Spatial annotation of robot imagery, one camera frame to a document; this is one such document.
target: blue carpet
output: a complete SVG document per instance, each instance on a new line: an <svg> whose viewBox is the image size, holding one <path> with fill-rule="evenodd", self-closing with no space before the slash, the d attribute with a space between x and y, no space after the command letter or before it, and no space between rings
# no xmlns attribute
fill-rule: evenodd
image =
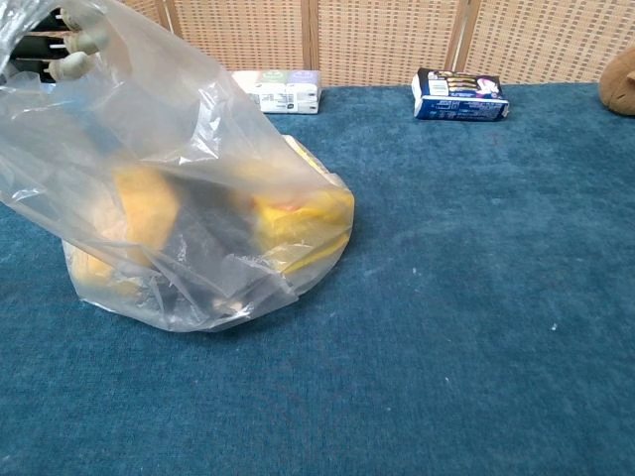
<svg viewBox="0 0 635 476"><path fill-rule="evenodd" d="M0 207L0 475L635 474L635 120L596 85L500 123L408 88L277 116L357 196L328 278L221 334L77 302Z"/></svg>

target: wicker screen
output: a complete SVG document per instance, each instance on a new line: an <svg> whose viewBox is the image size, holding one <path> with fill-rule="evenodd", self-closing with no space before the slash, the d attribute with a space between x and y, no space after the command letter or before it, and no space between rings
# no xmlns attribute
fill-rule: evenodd
<svg viewBox="0 0 635 476"><path fill-rule="evenodd" d="M139 13L143 13L146 17L159 23L159 12L157 10L157 2L155 0L123 0L122 3L134 8Z"/></svg>
<svg viewBox="0 0 635 476"><path fill-rule="evenodd" d="M320 0L325 84L404 84L420 66L443 68L454 0Z"/></svg>
<svg viewBox="0 0 635 476"><path fill-rule="evenodd" d="M300 0L176 0L183 38L228 69L301 68Z"/></svg>
<svg viewBox="0 0 635 476"><path fill-rule="evenodd" d="M481 0L465 69L508 83L594 82L633 42L633 0Z"/></svg>

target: clear plastic bag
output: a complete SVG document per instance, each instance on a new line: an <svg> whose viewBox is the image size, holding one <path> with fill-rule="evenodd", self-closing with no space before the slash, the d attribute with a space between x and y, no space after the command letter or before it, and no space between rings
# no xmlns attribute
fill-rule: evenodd
<svg viewBox="0 0 635 476"><path fill-rule="evenodd" d="M217 61L114 0L0 0L5 72L57 6L108 42L78 80L6 73L0 199L63 240L80 298L171 331L216 331L320 281L350 237L341 179Z"/></svg>

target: stuffed toy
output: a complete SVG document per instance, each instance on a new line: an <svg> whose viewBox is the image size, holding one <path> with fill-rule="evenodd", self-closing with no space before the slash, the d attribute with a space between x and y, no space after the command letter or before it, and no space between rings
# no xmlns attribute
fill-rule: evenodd
<svg viewBox="0 0 635 476"><path fill-rule="evenodd" d="M606 66L599 81L599 96L611 111L635 116L635 47Z"/></svg>

